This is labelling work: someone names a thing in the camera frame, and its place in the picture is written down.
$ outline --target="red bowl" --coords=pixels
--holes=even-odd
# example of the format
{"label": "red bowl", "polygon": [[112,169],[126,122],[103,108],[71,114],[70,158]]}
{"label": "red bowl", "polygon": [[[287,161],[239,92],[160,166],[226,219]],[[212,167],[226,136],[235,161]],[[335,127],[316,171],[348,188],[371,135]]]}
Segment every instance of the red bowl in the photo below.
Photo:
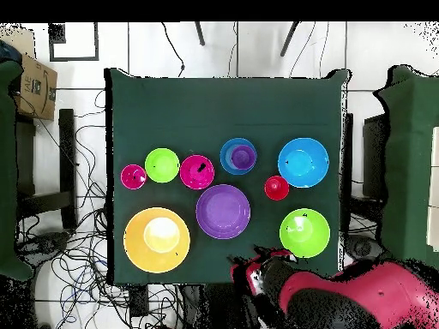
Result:
{"label": "red bowl", "polygon": [[283,200],[289,190],[290,186],[282,176],[271,176],[264,186],[265,194],[270,200]]}

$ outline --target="lime green bowl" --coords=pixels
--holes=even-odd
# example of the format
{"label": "lime green bowl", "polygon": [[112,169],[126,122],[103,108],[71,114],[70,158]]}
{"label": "lime green bowl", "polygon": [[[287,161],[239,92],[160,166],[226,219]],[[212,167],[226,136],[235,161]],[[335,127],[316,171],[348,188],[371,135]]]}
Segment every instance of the lime green bowl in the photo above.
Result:
{"label": "lime green bowl", "polygon": [[298,258],[317,256],[327,247],[328,221],[317,211],[301,208],[289,213],[280,225],[279,236],[284,248]]}
{"label": "lime green bowl", "polygon": [[170,182],[178,174],[178,156],[169,149],[160,147],[152,150],[145,160],[147,176],[155,182]]}

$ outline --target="small pink bowl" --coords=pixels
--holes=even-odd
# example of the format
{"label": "small pink bowl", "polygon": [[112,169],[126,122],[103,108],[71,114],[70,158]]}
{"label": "small pink bowl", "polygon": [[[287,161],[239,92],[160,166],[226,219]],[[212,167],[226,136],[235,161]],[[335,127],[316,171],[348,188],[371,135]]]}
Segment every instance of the small pink bowl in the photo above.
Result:
{"label": "small pink bowl", "polygon": [[203,189],[215,175],[212,162],[202,155],[191,155],[180,165],[180,178],[186,187]]}
{"label": "small pink bowl", "polygon": [[147,180],[147,173],[145,170],[136,164],[130,164],[123,168],[120,173],[120,181],[125,188],[138,189]]}

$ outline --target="table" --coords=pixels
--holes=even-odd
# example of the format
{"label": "table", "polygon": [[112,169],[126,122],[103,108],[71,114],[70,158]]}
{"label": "table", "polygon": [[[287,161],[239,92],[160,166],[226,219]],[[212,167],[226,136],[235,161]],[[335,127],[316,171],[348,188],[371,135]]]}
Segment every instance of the table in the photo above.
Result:
{"label": "table", "polygon": [[[109,279],[114,284],[230,282],[229,254],[248,258],[251,246],[281,248],[282,219],[300,207],[316,209],[327,219],[331,236],[318,256],[302,259],[297,268],[328,276],[337,272],[339,230],[339,158],[341,86],[348,72],[333,72],[327,79],[154,79],[129,77],[117,69],[105,70],[107,117],[107,172],[109,204]],[[233,137],[253,142],[258,152],[255,168],[232,176],[220,166],[220,148]],[[329,171],[313,188],[292,188],[282,201],[268,199],[267,178],[279,174],[281,148],[297,137],[319,140],[328,151]],[[195,219],[195,204],[202,191],[186,188],[177,176],[169,183],[148,180],[140,189],[120,183],[127,164],[144,165],[156,147],[169,147],[182,162],[193,153],[213,161],[213,184],[228,183],[241,189],[250,201],[247,229],[231,240],[206,235]],[[128,259],[123,232],[140,210],[162,206],[176,212],[189,227],[188,256],[176,269],[152,274]]]}

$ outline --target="light blue bowl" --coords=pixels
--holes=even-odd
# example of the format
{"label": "light blue bowl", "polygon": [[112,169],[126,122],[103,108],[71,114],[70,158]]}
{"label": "light blue bowl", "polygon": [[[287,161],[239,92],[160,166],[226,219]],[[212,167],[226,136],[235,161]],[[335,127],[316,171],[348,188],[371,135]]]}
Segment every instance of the light blue bowl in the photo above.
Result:
{"label": "light blue bowl", "polygon": [[314,187],[328,172],[328,152],[317,140],[294,139],[280,152],[278,168],[280,175],[293,187]]}
{"label": "light blue bowl", "polygon": [[[240,145],[246,145],[247,147],[251,147],[255,152],[255,163],[249,168],[249,169],[238,169],[235,165],[232,163],[232,152],[235,149],[235,147],[238,147]],[[249,142],[247,139],[237,137],[234,139],[230,139],[226,144],[223,145],[221,148],[221,151],[219,152],[219,161],[221,162],[221,165],[223,168],[230,174],[233,174],[234,176],[242,176],[243,174],[248,173],[253,169],[253,167],[256,164],[257,161],[257,153],[256,149],[253,146],[251,142]]]}

